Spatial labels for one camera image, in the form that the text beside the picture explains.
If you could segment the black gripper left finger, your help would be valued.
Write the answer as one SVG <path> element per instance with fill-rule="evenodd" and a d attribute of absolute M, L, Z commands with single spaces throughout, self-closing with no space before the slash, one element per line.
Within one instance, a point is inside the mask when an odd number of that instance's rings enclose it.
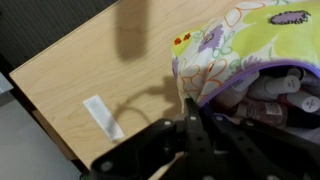
<path fill-rule="evenodd" d="M 188 169 L 193 180 L 213 180 L 214 176 L 210 167 L 211 144 L 208 134 L 204 130 L 197 104 L 192 98 L 185 99 L 186 110 L 186 135 Z"/>

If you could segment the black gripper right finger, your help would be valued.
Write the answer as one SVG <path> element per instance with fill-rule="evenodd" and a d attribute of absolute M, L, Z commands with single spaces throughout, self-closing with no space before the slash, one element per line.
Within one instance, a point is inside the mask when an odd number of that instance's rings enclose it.
<path fill-rule="evenodd" d="M 249 180 L 320 180 L 320 148 L 277 128 L 253 120 L 232 122 L 214 114 L 213 126 Z"/>

